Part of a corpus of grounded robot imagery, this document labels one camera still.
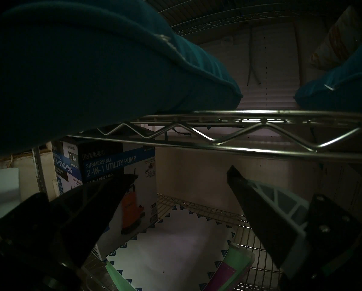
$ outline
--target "white paper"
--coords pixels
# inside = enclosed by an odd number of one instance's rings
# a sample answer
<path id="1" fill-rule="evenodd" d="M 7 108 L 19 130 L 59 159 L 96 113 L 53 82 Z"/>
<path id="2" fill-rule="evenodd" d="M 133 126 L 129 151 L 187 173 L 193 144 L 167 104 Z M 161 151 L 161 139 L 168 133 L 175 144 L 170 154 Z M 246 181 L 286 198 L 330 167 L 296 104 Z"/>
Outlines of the white paper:
<path id="1" fill-rule="evenodd" d="M 142 291 L 201 291 L 233 240 L 234 230 L 176 205 L 107 259 Z"/>

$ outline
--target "green plastic item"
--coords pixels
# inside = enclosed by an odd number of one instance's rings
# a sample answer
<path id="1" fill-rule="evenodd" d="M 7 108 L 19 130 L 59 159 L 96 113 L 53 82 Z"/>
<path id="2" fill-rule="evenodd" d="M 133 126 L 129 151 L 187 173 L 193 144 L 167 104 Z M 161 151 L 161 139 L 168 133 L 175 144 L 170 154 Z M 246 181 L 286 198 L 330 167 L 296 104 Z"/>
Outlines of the green plastic item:
<path id="1" fill-rule="evenodd" d="M 136 291 L 134 287 L 131 286 L 129 282 L 121 276 L 121 274 L 114 268 L 114 266 L 111 265 L 109 261 L 106 263 L 106 269 L 116 288 L 118 288 L 118 291 Z"/>
<path id="2" fill-rule="evenodd" d="M 228 291 L 236 288 L 236 284 L 248 272 L 248 267 L 250 267 L 254 263 L 254 261 L 254 253 L 248 251 L 244 247 L 230 244 L 223 263 L 234 268 L 236 272 L 218 289 L 218 291 Z"/>

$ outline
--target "cardboard box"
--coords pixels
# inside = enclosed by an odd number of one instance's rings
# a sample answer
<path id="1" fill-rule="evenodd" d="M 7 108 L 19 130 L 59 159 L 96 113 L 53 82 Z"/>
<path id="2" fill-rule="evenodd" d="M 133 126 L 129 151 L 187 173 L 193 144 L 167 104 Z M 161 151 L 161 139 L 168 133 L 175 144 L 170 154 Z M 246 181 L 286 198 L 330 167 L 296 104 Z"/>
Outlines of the cardboard box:
<path id="1" fill-rule="evenodd" d="M 63 138 L 52 149 L 60 194 L 123 173 L 138 175 L 93 249 L 100 260 L 158 220 L 154 147 Z"/>

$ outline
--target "teal cushion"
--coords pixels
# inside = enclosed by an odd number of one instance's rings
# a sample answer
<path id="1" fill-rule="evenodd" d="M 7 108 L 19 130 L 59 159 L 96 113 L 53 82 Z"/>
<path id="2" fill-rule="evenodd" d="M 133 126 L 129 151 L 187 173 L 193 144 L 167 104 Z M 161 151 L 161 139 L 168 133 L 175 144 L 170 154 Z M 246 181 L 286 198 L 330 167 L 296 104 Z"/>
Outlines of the teal cushion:
<path id="1" fill-rule="evenodd" d="M 0 154 L 241 98 L 223 64 L 142 0 L 13 0 L 0 17 Z"/>
<path id="2" fill-rule="evenodd" d="M 309 110 L 362 112 L 362 44 L 341 66 L 300 87 L 294 99 Z"/>

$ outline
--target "chrome wire shelving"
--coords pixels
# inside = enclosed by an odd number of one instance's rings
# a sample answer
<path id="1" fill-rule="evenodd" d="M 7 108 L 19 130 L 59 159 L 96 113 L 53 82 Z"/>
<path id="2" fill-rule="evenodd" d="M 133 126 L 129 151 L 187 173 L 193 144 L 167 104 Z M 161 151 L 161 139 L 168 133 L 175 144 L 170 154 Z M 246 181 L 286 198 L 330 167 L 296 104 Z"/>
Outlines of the chrome wire shelving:
<path id="1" fill-rule="evenodd" d="M 339 16 L 344 0 L 144 0 L 178 35 L 217 26 L 303 14 Z"/>
<path id="2" fill-rule="evenodd" d="M 236 232 L 234 243 L 246 247 L 254 253 L 254 264 L 251 266 L 249 273 L 238 283 L 235 290 L 277 290 L 282 271 L 274 265 L 270 255 L 253 233 L 245 216 L 158 194 L 157 211 L 159 219 L 163 218 L 175 204 L 179 204 L 199 215 L 232 226 Z M 98 271 L 97 274 L 93 273 L 94 269 L 101 267 L 103 267 L 103 272 Z M 106 269 L 104 263 L 92 253 L 82 269 L 105 291 L 114 290 L 113 282 L 109 278 L 105 279 L 106 276 L 104 274 L 106 273 Z"/>
<path id="3" fill-rule="evenodd" d="M 158 131 L 142 125 L 162 127 Z M 181 127 L 192 137 L 169 138 L 167 132 Z M 207 127 L 236 128 L 236 131 L 212 136 Z M 336 135 L 327 140 L 308 140 L 293 127 L 332 130 Z M 126 136 L 126 128 L 136 137 Z M 289 146 L 264 146 L 262 142 L 247 143 L 244 137 L 260 129 L 271 130 L 289 141 Z M 115 124 L 70 135 L 82 139 L 127 142 L 147 146 L 176 147 L 192 150 L 221 151 L 251 157 L 274 159 L 307 159 L 362 163 L 362 152 L 347 152 L 341 144 L 362 135 L 362 114 L 324 111 L 195 111 L 189 114 L 145 116 L 134 121 Z"/>

